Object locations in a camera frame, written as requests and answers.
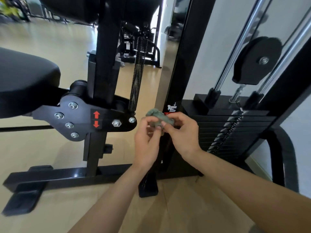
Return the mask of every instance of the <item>person's right hand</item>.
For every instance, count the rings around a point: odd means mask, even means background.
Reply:
[[[181,128],[176,129],[162,121],[164,130],[172,137],[173,144],[178,153],[181,154],[185,161],[189,161],[193,155],[202,150],[199,146],[199,126],[195,120],[181,112],[171,113],[167,116],[174,119],[174,125],[181,126]]]

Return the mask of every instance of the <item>red up arrow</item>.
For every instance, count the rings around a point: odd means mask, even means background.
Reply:
[[[95,114],[95,118],[98,119],[98,116],[100,115],[100,113],[98,111],[95,111],[94,114]]]
[[[98,125],[98,121],[97,121],[97,120],[95,120],[95,121],[94,121],[93,126],[94,126],[94,127],[96,127],[96,128],[97,128],[97,127],[99,127],[99,125]]]

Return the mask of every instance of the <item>hex bolt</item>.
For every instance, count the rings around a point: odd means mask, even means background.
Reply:
[[[65,126],[66,128],[73,128],[73,123],[66,123]]]
[[[73,110],[78,108],[78,104],[76,102],[70,102],[68,106],[69,106],[69,108],[71,108]]]
[[[122,125],[122,123],[121,123],[120,120],[115,119],[115,120],[112,121],[112,125],[113,125],[114,127],[119,127],[119,126]]]
[[[131,118],[129,118],[128,121],[129,121],[130,123],[135,123],[135,122],[136,122],[136,118],[131,117]]]
[[[77,138],[77,137],[79,137],[79,134],[76,133],[76,132],[73,132],[73,133],[71,133],[70,135],[71,135],[72,138]]]
[[[268,57],[261,57],[260,60],[259,60],[259,64],[260,65],[265,65],[266,63],[269,62],[269,58]]]
[[[60,112],[57,112],[56,114],[54,114],[54,116],[55,116],[57,119],[63,119],[63,118],[64,118],[64,114],[63,114],[63,113],[60,113]]]

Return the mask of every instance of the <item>black coil spring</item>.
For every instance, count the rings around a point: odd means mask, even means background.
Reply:
[[[230,136],[230,134],[234,131],[236,125],[239,124],[239,122],[242,120],[243,116],[242,113],[243,111],[240,112],[241,116],[235,118],[235,121],[232,122],[231,126],[229,127],[229,129],[227,130],[227,132],[224,134],[223,137],[221,137],[221,139],[217,140],[217,142],[219,142],[219,144],[217,144],[216,148],[211,150],[211,154],[217,154],[219,149],[221,148],[222,144],[227,140],[227,138]]]
[[[140,89],[140,84],[142,82],[142,73],[144,71],[147,46],[148,46],[148,40],[145,39],[143,36],[138,37],[130,104],[128,106],[128,110],[131,112],[134,112],[137,107],[139,89]]]

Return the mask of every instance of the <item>person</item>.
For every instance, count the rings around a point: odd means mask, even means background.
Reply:
[[[208,176],[265,233],[310,232],[311,199],[262,179],[235,165],[204,152],[198,141],[196,121],[183,113],[171,113],[176,129],[162,122],[182,158]],[[150,136],[148,123],[141,120],[135,134],[133,165],[113,184],[69,233],[118,232],[138,184],[155,162],[161,128]]]

